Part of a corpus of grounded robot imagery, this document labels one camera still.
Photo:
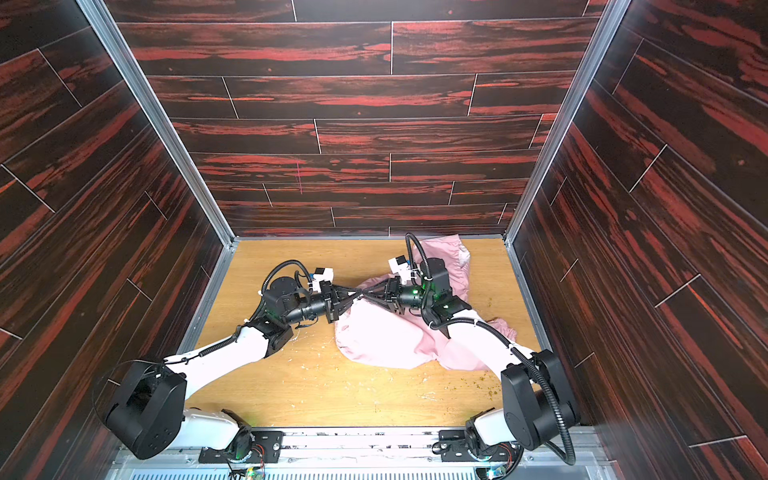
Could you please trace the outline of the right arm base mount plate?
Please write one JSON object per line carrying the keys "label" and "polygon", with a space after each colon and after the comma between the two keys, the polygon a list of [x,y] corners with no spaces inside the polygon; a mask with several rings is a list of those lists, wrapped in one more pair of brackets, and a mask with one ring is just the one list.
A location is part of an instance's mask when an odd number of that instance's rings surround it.
{"label": "right arm base mount plate", "polygon": [[443,462],[511,463],[517,456],[516,448],[511,443],[487,446],[464,429],[440,430],[431,451]]}

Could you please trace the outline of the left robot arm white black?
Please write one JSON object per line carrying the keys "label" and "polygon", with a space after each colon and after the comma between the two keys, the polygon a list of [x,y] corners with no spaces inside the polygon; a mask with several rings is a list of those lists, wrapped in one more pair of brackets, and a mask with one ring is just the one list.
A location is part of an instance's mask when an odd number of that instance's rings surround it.
{"label": "left robot arm white black", "polygon": [[206,413],[185,403],[206,385],[282,349],[301,322],[338,320],[363,294],[315,276],[303,286],[301,277],[268,277],[255,312],[222,340],[158,361],[131,361],[100,416],[103,425],[140,460],[186,448],[247,460],[254,446],[245,420],[229,410]]}

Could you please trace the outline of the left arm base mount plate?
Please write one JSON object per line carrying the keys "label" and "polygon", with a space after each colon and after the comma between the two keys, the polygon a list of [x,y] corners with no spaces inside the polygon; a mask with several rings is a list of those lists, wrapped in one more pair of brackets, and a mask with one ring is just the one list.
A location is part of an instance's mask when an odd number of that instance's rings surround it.
{"label": "left arm base mount plate", "polygon": [[201,464],[276,464],[282,452],[284,432],[251,430],[240,432],[223,450],[203,448],[198,457]]}

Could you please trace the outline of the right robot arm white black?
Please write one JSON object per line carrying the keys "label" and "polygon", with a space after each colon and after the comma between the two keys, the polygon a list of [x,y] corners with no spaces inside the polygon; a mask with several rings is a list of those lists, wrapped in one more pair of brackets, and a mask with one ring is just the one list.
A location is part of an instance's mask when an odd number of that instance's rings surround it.
{"label": "right robot arm white black", "polygon": [[576,463],[569,429],[581,420],[564,368],[550,350],[535,352],[506,338],[454,294],[444,262],[428,258],[362,290],[373,304],[401,314],[416,310],[425,325],[469,350],[500,381],[502,407],[471,417],[464,441],[484,459],[498,445],[533,451],[550,449],[564,463]]}

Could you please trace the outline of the pink zip jacket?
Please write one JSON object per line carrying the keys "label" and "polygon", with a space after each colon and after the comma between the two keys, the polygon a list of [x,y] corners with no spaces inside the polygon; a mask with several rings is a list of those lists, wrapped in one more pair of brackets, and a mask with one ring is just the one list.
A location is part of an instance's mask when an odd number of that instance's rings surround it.
{"label": "pink zip jacket", "polygon": [[[470,252],[457,235],[421,242],[429,257],[445,262],[453,293],[469,299]],[[335,323],[335,342],[349,360],[376,367],[414,369],[430,361],[447,370],[481,371],[472,351],[431,330],[409,312],[400,316],[367,300],[356,301]]]}

